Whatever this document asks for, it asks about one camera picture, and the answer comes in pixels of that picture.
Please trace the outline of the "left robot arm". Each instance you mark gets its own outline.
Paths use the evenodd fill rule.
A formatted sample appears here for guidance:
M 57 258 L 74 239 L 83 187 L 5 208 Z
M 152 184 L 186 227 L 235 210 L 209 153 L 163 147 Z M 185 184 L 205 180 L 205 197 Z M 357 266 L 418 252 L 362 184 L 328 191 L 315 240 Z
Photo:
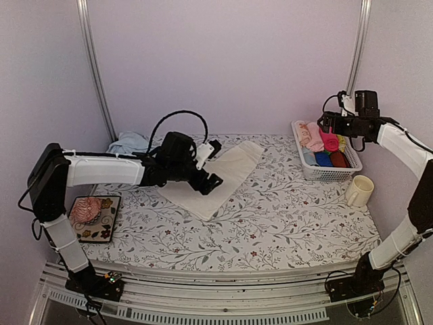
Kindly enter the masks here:
M 153 150 L 131 156 L 78 153 L 51 143 L 28 177 L 24 194 L 30 198 L 31 206 L 27 210 L 41 224 L 70 279 L 85 293 L 93 294 L 101 281 L 66 216 L 66 190 L 103 183 L 162 188 L 170 181 L 186 181 L 193 190 L 208 195 L 223 180 L 206 172 L 204 165 L 220 150 L 217 140 L 197 145 L 190 136 L 175 131 L 167 133 L 162 144 Z

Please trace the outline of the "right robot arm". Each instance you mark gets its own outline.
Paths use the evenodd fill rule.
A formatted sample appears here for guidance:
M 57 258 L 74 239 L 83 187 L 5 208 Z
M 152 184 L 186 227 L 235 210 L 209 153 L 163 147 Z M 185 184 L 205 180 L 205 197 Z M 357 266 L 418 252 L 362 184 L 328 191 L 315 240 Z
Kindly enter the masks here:
M 401 213 L 400 223 L 376 248 L 359 258 L 351 276 L 328 280 L 325 289 L 331 301 L 368 295 L 384 289 L 383 276 L 394 264 L 410 254 L 432 235 L 432 149 L 410 135 L 390 117 L 342 116 L 324 112 L 317 121 L 321 130 L 362 137 L 393 154 L 408 168 L 413 181 L 406 181 L 391 168 L 392 198 L 377 199 L 385 208 Z

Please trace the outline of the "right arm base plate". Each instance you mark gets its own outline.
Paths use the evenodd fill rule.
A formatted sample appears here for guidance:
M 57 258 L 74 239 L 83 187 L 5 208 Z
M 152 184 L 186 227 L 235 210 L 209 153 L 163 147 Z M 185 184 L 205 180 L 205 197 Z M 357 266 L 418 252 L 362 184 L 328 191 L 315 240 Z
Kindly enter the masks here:
M 324 288 L 329 295 L 331 302 L 345 301 L 373 293 L 378 293 L 385 289 L 383 280 L 356 281 L 351 274 L 342 277 L 331 278 L 332 275 L 341 273 L 340 271 L 331 272 L 325 279 Z

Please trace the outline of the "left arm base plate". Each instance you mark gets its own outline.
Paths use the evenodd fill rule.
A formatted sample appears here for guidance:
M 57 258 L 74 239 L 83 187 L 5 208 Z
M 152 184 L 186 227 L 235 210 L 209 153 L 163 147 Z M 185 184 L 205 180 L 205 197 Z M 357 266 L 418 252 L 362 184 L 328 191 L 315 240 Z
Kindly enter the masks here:
M 88 297 L 119 302 L 124 290 L 124 281 L 112 281 L 110 276 L 106 278 L 94 271 L 82 270 L 70 273 L 65 288 Z

